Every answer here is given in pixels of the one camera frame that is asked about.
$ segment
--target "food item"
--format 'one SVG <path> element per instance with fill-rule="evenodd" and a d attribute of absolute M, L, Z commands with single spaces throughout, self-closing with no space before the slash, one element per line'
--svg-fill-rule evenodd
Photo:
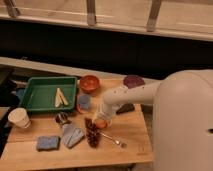
<path fill-rule="evenodd" d="M 103 128 L 107 127 L 107 121 L 105 121 L 104 119 L 101 119 L 101 118 L 97 118 L 97 119 L 95 119 L 95 125 L 97 128 L 103 129 Z"/>
<path fill-rule="evenodd" d="M 85 118 L 85 127 L 86 127 L 86 137 L 87 142 L 92 148 L 96 148 L 100 141 L 100 133 L 99 129 L 96 127 L 94 123 L 92 123 L 92 119 Z"/>
<path fill-rule="evenodd" d="M 145 81 L 140 76 L 127 75 L 123 80 L 123 84 L 130 89 L 130 88 L 144 85 Z"/>
<path fill-rule="evenodd" d="M 55 107 L 59 107 L 61 104 L 68 105 L 68 101 L 64 96 L 63 92 L 60 88 L 57 88 L 56 95 L 55 95 Z"/>

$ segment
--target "white cup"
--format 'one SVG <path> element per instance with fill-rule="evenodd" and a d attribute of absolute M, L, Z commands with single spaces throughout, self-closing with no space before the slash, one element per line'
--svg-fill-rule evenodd
<path fill-rule="evenodd" d="M 31 124 L 26 109 L 16 108 L 8 115 L 8 120 L 20 128 L 28 128 Z"/>

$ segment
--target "green tray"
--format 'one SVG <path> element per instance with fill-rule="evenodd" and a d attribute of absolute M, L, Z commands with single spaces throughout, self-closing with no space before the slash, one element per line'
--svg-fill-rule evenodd
<path fill-rule="evenodd" d="M 67 106 L 55 107 L 57 88 L 62 90 L 68 100 Z M 31 113 L 72 112 L 75 107 L 76 88 L 76 77 L 32 77 L 27 83 L 19 107 Z"/>

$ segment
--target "metal spoon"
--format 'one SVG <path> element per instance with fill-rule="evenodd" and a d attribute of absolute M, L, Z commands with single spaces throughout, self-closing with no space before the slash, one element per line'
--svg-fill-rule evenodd
<path fill-rule="evenodd" d="M 115 144 L 117 144 L 117 145 L 120 146 L 121 148 L 127 147 L 127 144 L 126 144 L 126 143 L 124 143 L 124 142 L 122 142 L 122 141 L 119 141 L 119 140 L 116 140 L 116 139 L 110 137 L 109 135 L 104 134 L 103 132 L 99 132 L 99 133 L 100 133 L 101 135 L 103 135 L 104 137 L 106 137 L 106 138 L 112 140 Z"/>

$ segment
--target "blue cloth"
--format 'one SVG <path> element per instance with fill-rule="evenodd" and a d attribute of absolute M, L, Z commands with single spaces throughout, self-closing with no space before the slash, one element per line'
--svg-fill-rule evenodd
<path fill-rule="evenodd" d="M 58 150 L 59 142 L 60 142 L 59 136 L 38 137 L 36 149 L 38 151 Z"/>
<path fill-rule="evenodd" d="M 84 132 L 74 123 L 64 124 L 62 127 L 61 141 L 67 148 L 72 148 L 84 137 Z"/>

